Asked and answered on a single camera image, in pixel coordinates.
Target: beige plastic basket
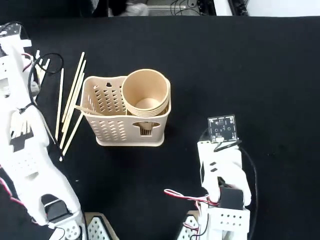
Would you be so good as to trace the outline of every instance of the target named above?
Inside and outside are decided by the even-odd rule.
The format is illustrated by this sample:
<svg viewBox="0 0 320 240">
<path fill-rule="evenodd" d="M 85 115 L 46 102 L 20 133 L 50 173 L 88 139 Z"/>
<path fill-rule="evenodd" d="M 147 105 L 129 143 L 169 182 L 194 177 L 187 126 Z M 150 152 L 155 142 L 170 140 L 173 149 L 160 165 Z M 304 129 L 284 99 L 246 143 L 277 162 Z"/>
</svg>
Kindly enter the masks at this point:
<svg viewBox="0 0 320 240">
<path fill-rule="evenodd" d="M 165 139 L 164 131 L 171 111 L 171 99 L 166 109 L 158 116 L 130 115 L 121 94 L 125 79 L 126 76 L 90 76 L 83 83 L 81 107 L 104 115 L 82 111 L 96 136 L 97 143 L 101 146 L 160 146 Z M 152 127 L 141 127 L 145 124 Z"/>
</svg>

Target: red wire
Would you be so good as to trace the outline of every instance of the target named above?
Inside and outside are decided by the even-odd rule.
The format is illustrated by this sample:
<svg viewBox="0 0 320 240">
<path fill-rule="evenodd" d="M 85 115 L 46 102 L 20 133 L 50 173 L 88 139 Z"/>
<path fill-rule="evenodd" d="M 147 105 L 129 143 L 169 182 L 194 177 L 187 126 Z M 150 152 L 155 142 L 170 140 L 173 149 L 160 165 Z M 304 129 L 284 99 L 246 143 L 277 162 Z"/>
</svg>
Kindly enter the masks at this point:
<svg viewBox="0 0 320 240">
<path fill-rule="evenodd" d="M 6 182 L 0 177 L 0 184 L 3 186 L 4 190 L 9 194 L 9 197 L 10 197 L 10 200 L 17 203 L 17 204 L 20 204 L 22 206 L 25 206 L 22 201 L 12 197 L 12 193 L 10 192 L 9 188 L 7 187 L 7 184 Z"/>
</svg>

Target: beige cup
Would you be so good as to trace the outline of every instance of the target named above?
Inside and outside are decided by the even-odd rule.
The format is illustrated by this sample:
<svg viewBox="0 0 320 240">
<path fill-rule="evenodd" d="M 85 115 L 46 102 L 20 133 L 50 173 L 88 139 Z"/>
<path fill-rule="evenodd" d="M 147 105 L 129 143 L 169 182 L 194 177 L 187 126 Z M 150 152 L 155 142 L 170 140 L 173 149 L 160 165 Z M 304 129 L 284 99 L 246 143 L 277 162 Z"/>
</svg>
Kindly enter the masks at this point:
<svg viewBox="0 0 320 240">
<path fill-rule="evenodd" d="M 122 84 L 122 97 L 128 111 L 139 117 L 153 117 L 168 105 L 170 82 L 160 72 L 141 69 L 129 74 Z"/>
</svg>

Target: black tabletop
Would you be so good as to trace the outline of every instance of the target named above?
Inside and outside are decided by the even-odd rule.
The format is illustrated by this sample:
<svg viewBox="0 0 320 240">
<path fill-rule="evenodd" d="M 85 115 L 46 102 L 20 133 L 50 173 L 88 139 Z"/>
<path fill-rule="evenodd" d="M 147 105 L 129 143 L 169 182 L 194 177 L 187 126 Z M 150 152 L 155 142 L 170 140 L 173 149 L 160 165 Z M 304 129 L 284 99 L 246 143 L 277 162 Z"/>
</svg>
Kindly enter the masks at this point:
<svg viewBox="0 0 320 240">
<path fill-rule="evenodd" d="M 238 136 L 259 176 L 253 239 L 318 235 L 320 18 L 124 17 L 25 25 L 35 49 L 64 57 L 64 104 L 82 51 L 87 77 L 150 68 L 171 82 L 172 111 L 162 146 L 99 146 L 84 119 L 65 161 L 54 160 L 84 211 L 105 214 L 121 240 L 174 239 L 194 207 L 163 189 L 204 193 L 197 141 L 207 117 L 229 114 L 235 114 Z M 59 77 L 48 76 L 39 97 L 52 129 Z M 243 165 L 253 189 L 245 157 Z M 34 226 L 14 204 L 0 206 L 1 218 L 11 219 L 0 226 L 6 239 L 47 239 L 39 237 L 47 237 L 46 227 Z"/>
</svg>

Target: circuit board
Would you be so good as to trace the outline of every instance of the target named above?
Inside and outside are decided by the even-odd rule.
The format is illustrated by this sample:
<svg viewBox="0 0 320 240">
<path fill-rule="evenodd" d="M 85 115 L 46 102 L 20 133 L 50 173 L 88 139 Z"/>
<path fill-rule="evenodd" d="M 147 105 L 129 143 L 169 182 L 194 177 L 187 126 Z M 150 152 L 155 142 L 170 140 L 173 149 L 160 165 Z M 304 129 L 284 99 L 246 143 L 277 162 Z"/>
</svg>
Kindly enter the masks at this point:
<svg viewBox="0 0 320 240">
<path fill-rule="evenodd" d="M 208 118 L 211 143 L 223 143 L 238 140 L 234 115 Z"/>
</svg>

